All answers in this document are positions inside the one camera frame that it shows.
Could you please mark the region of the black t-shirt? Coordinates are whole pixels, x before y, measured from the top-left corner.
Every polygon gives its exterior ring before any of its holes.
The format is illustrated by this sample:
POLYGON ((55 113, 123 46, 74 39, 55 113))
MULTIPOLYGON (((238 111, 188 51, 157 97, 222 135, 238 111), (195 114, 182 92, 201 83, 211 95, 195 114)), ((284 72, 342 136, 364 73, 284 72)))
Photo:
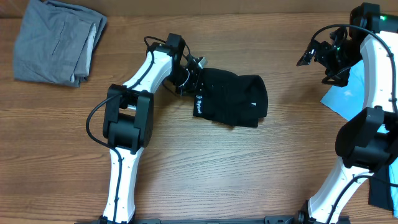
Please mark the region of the black t-shirt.
POLYGON ((237 75, 216 68, 200 73, 193 115, 229 126, 258 127, 267 116, 268 95, 259 75, 237 75))

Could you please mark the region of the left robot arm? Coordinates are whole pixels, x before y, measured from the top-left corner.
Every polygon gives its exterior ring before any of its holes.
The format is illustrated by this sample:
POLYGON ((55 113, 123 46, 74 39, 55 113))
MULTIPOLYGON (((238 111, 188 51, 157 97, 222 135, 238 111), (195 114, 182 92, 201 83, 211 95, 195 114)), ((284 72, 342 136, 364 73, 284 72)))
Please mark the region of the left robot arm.
POLYGON ((139 159, 153 130, 154 95, 164 80, 169 80, 179 95, 192 93, 206 64, 203 57, 184 55, 187 49, 181 35, 170 33, 165 41, 155 39, 137 73, 123 85, 109 87, 103 136, 111 156, 111 177, 100 223, 133 223, 139 159))

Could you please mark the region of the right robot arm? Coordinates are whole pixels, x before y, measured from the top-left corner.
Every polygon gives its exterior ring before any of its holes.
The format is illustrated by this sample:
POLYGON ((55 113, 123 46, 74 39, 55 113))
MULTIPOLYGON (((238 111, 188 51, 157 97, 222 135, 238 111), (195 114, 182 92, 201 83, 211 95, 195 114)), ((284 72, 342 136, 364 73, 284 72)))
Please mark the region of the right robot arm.
POLYGON ((333 24, 332 44, 312 38, 297 64, 323 65, 323 84, 344 87, 349 71, 364 63, 363 109, 338 132, 335 165, 320 190, 289 223, 349 223, 340 213, 355 191, 397 159, 397 16, 364 2, 348 24, 333 24))

